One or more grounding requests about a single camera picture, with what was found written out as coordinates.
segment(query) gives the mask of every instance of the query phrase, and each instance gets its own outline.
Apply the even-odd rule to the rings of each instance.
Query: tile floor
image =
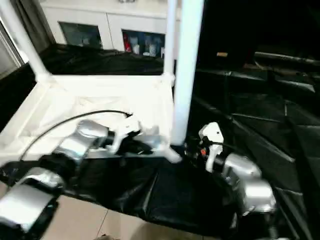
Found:
[[[0,197],[5,187],[0,182]],[[104,234],[120,240],[214,240],[66,196],[60,197],[59,203],[42,240],[94,240]]]

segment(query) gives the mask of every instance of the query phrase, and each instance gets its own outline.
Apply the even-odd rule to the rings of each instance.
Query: white frame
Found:
[[[107,15],[103,12],[82,11],[64,8],[43,8],[43,12],[58,44],[67,44],[59,22],[97,26],[103,49],[113,49]]]
[[[187,133],[203,7],[204,0],[184,0],[182,3],[181,38],[174,93],[175,106],[173,109],[172,84],[175,80],[174,42],[177,0],[169,0],[168,2],[164,68],[163,74],[160,76],[52,75],[45,68],[37,54],[10,0],[2,0],[0,10],[10,25],[10,29],[14,31],[21,48],[28,56],[29,64],[35,74],[37,84],[0,134],[2,144],[8,143],[11,140],[18,140],[18,142],[13,142],[14,146],[10,146],[10,152],[0,152],[0,154],[7,157],[8,160],[12,160],[13,155],[17,156],[23,151],[25,146],[21,146],[20,144],[20,141],[23,141],[23,139],[20,139],[21,133],[25,130],[27,124],[30,122],[33,124],[33,121],[30,120],[36,117],[35,115],[43,115],[42,109],[46,107],[45,103],[50,100],[48,99],[48,90],[55,90],[55,88],[59,87],[60,93],[63,91],[63,93],[71,95],[74,90],[76,93],[80,92],[80,95],[87,95],[87,92],[89,92],[89,95],[95,96],[97,92],[101,94],[107,92],[111,93],[111,95],[118,94],[124,96],[126,100],[132,101],[133,106],[138,108],[139,111],[143,109],[142,114],[146,114],[147,117],[153,116],[153,118],[159,118],[157,120],[157,122],[160,122],[158,125],[159,134],[165,135],[164,137],[168,140],[160,153],[162,152],[163,156],[171,162],[180,161],[180,157],[176,153],[173,153],[172,149],[170,150],[170,144],[182,144]],[[159,114],[151,115],[149,108],[141,108],[139,105],[139,103],[144,105],[145,102],[148,102],[148,99],[144,96],[149,91],[151,97],[158,100],[157,105],[153,105],[152,108],[156,109]],[[59,98],[55,95],[54,102],[56,100],[59,100]],[[59,109],[51,112],[54,116],[56,114],[55,111],[59,111]]]
[[[123,32],[122,30],[146,32],[154,34],[167,33],[167,21],[163,18],[149,18],[141,16],[119,15],[107,13],[110,33],[112,37],[113,47],[119,51],[125,50]],[[175,22],[174,33],[174,58],[178,57],[178,43],[179,43],[179,24],[180,21]]]

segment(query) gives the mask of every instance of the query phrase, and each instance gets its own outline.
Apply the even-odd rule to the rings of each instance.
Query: black cable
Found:
[[[39,136],[37,136],[30,144],[29,146],[23,151],[23,153],[20,155],[20,157],[18,158],[18,166],[14,169],[14,171],[11,173],[9,179],[8,179],[8,189],[11,185],[14,184],[15,181],[15,176],[17,174],[17,172],[19,171],[21,164],[23,162],[24,157],[26,156],[27,152],[30,150],[30,148],[39,140],[41,139],[43,136],[45,136],[46,134],[48,134],[49,132],[51,132],[53,129],[68,123],[72,120],[75,119],[79,119],[82,117],[86,117],[86,116],[90,116],[90,115],[94,115],[94,114],[102,114],[102,113],[118,113],[118,114],[124,114],[127,118],[131,116],[131,114],[124,112],[124,111],[118,111],[118,110],[98,110],[98,111],[91,111],[91,112],[87,112],[87,113],[83,113],[77,116],[73,116],[70,117],[66,120],[63,120],[61,122],[56,123],[55,125],[53,125],[52,127],[50,127],[48,130],[44,131],[43,133],[41,133]]]

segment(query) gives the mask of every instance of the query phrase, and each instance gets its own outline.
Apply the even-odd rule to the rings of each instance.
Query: white metal bar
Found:
[[[36,76],[35,79],[38,80],[39,76],[41,75],[49,75],[49,72],[37,54],[37,51],[33,46],[25,28],[21,24],[20,19],[11,5],[10,0],[1,0],[0,11],[5,19],[6,24],[8,24],[8,28],[13,31],[12,34],[15,35],[21,48],[29,58],[29,64]]]
[[[164,49],[164,67],[163,73],[174,74],[174,48],[175,48],[175,28],[176,28],[176,12],[178,0],[169,0],[167,17],[166,17],[166,33],[165,33],[165,49]]]
[[[187,134],[196,71],[204,0],[183,0],[180,43],[174,89],[171,144],[182,145]]]

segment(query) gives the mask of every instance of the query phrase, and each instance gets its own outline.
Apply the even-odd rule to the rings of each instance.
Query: black tarp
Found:
[[[163,66],[152,57],[62,45],[50,47],[41,58],[54,74],[159,75]],[[225,142],[255,161],[272,184],[282,224],[294,229],[292,239],[317,240],[320,114],[317,83],[308,83],[262,70],[198,70],[188,135],[218,122]],[[34,85],[27,65],[0,81],[1,128]],[[36,164],[22,164],[17,177]],[[0,179],[7,182],[16,167],[16,162],[3,166]],[[66,194],[197,234],[232,234],[234,199],[228,187],[187,160],[88,160]]]

